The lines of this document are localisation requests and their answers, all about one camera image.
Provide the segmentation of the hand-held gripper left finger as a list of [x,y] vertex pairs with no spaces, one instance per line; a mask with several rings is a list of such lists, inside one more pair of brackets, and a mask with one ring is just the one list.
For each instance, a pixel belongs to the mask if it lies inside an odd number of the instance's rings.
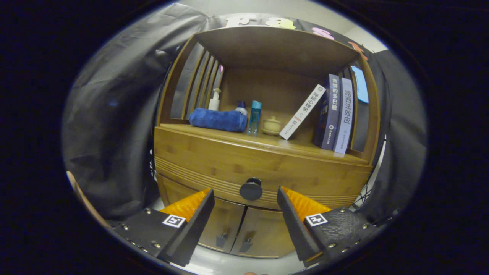
[[114,231],[143,252],[184,267],[190,263],[214,205],[214,191],[207,188],[162,210],[143,209]]

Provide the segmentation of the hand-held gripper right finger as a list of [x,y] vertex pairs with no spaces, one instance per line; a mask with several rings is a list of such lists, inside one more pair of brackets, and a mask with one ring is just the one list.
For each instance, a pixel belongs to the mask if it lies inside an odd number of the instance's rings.
[[332,209],[280,186],[277,203],[299,261],[305,267],[335,265],[359,251],[379,228],[346,207]]

